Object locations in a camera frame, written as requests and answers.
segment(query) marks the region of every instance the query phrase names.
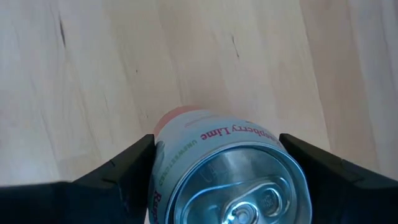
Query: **can rim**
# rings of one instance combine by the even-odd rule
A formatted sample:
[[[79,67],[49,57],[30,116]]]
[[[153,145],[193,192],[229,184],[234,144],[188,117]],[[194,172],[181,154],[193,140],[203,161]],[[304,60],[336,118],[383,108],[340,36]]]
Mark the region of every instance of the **can rim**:
[[[295,181],[295,182],[301,182],[302,185],[307,186],[307,180],[305,178],[305,174],[302,170],[302,168],[299,166],[298,162],[289,154],[284,153],[282,151],[280,151],[280,149],[278,149],[277,147],[271,145],[271,144],[266,144],[264,142],[259,142],[259,141],[237,141],[237,142],[232,142],[232,143],[228,143],[222,146],[218,146],[212,150],[210,150],[208,153],[204,154],[203,156],[201,156],[201,158],[199,158],[195,163],[193,163],[190,167],[188,167],[188,169],[182,174],[182,176],[179,178],[177,184],[175,185],[175,187],[173,188],[173,191],[170,195],[170,200],[167,203],[167,208],[165,211],[165,223],[168,223],[168,220],[170,218],[170,211],[172,210],[172,205],[176,202],[177,200],[177,194],[178,192],[181,190],[183,183],[187,180],[188,177],[191,176],[191,174],[204,162],[210,160],[211,158],[213,158],[214,156],[216,156],[217,154],[226,151],[228,149],[232,149],[235,147],[253,147],[253,149],[257,149],[259,151],[264,151],[264,152],[268,152],[268,153],[276,153],[279,157],[277,157],[276,159],[281,160],[283,159],[281,162],[286,163],[287,161],[290,161],[294,164],[294,169],[296,169],[298,171],[298,175],[294,175],[294,177],[297,178],[301,178],[302,180],[300,181]],[[309,206],[309,210],[310,210],[310,214],[309,214],[309,219],[312,219],[312,205],[310,202],[310,193],[308,191],[307,187],[300,187],[300,189],[304,189],[304,193],[305,195],[308,195],[308,206]]]

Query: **light wooden surface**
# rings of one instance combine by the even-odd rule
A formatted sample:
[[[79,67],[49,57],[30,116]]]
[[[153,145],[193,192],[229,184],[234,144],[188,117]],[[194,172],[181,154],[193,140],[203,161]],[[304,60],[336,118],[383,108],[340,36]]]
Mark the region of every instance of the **light wooden surface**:
[[[395,0],[0,0],[0,185],[73,180],[196,104],[398,179]]]

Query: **can lid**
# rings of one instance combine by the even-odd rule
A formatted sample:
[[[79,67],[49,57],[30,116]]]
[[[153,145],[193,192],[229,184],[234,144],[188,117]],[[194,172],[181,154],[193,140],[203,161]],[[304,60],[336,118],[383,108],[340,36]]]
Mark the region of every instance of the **can lid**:
[[[203,161],[185,179],[174,223],[310,223],[289,168],[266,151],[239,147]]]

